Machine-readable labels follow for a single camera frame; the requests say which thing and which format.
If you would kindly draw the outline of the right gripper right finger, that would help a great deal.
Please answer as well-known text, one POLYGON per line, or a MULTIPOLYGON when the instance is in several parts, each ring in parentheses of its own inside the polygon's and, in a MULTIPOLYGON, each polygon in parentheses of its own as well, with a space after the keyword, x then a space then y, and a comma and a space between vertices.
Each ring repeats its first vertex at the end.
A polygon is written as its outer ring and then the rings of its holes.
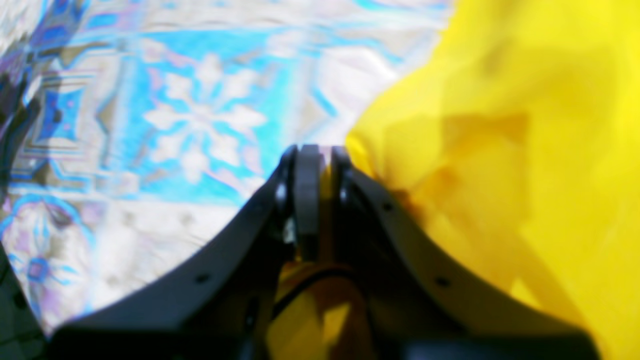
POLYGON ((366 298, 380 360, 598 360, 587 333, 454 260, 379 183, 331 149, 334 257, 366 298))

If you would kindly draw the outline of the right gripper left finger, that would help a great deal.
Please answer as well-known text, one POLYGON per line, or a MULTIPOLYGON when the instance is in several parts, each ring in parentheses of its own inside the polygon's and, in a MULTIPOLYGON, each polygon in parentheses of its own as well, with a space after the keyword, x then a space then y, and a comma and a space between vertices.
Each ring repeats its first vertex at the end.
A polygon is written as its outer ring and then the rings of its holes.
POLYGON ((53 335, 51 360, 265 360, 282 267, 318 258, 317 145, 290 146, 208 244, 160 279, 53 335))

